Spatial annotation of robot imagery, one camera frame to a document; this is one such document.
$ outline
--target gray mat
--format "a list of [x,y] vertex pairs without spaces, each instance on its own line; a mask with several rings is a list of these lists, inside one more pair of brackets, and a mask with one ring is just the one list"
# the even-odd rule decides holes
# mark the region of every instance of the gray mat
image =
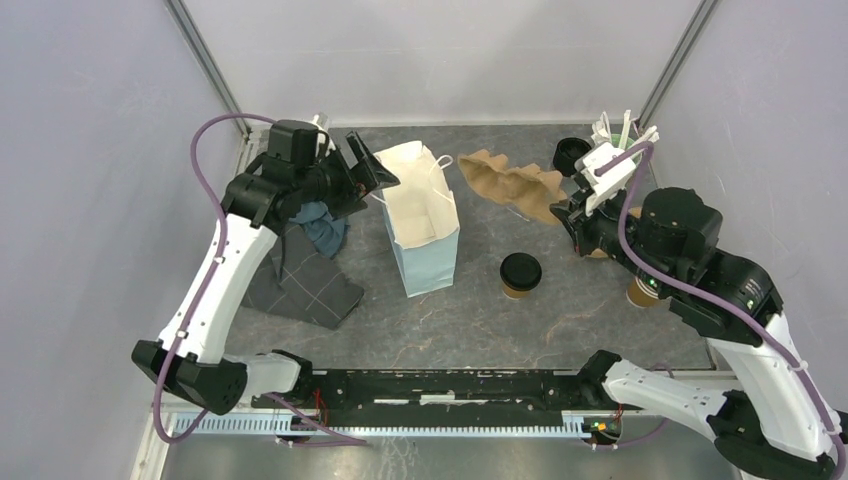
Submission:
[[[333,132],[338,140],[345,132]],[[550,165],[556,142],[591,134],[589,126],[534,125],[359,129],[378,151],[423,140],[436,156],[486,148],[511,165]],[[284,349],[324,368],[579,368],[597,349],[650,366],[709,368],[700,337],[667,306],[631,307],[631,277],[608,260],[581,259],[561,227],[527,221],[513,208],[477,196],[456,166],[445,170],[461,225],[454,286],[407,299],[376,203],[350,217],[338,265],[365,287],[361,305],[337,331],[240,309],[228,353]],[[539,259],[542,283],[522,300],[500,289],[503,258]]]

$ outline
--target crumpled brown paper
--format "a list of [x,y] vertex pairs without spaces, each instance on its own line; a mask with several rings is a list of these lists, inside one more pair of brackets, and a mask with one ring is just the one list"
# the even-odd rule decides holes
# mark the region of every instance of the crumpled brown paper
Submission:
[[534,164],[509,168],[506,155],[492,156],[488,150],[460,155],[459,170],[477,195],[498,205],[512,204],[524,215],[548,225],[562,226],[551,213],[552,203],[568,196],[559,188],[562,174],[545,172]]

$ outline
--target white paper bag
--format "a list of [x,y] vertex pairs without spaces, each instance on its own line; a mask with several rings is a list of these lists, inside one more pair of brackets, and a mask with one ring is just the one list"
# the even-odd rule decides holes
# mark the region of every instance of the white paper bag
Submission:
[[374,155],[400,179],[399,186],[382,191],[381,203],[406,296],[453,285],[459,218],[442,172],[453,159],[436,160],[420,141]]

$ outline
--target plaid cloth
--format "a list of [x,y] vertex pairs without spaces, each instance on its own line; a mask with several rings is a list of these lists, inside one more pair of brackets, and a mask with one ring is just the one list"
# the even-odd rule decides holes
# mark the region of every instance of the plaid cloth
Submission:
[[359,304],[365,291],[315,250],[299,225],[288,224],[256,269],[242,306],[329,329]]

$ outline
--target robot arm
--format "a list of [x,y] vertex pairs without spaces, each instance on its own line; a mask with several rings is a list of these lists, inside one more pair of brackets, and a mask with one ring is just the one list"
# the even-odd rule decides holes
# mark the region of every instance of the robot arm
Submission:
[[[625,254],[619,217],[624,185],[635,171],[623,150],[608,143],[578,162],[580,190],[551,205],[581,256],[601,249],[636,276],[649,296],[671,298],[670,310],[707,338],[728,362],[745,392],[702,391],[599,352],[584,370],[610,399],[675,420],[713,441],[731,463],[764,478],[830,478],[833,441],[801,380],[783,356],[738,317],[689,290],[664,284]],[[750,314],[797,358],[783,301],[756,263],[716,248],[721,214],[692,190],[650,193],[640,216],[628,214],[624,242],[652,271],[697,287]],[[840,416],[827,407],[830,419]]]
[[[368,193],[398,185],[356,133],[346,140],[357,163],[348,167],[316,116],[313,123],[281,120],[271,127],[268,151],[228,185],[221,206],[226,244],[219,254],[220,223],[185,299],[156,341],[139,341],[132,359],[154,382],[173,354],[164,390],[223,415],[243,396],[288,392],[297,382],[301,359],[282,352],[250,357],[224,354],[236,309],[259,263],[288,219],[304,203],[323,201],[335,217],[366,207]],[[215,262],[215,274],[207,278]],[[191,321],[184,315],[196,302]]]

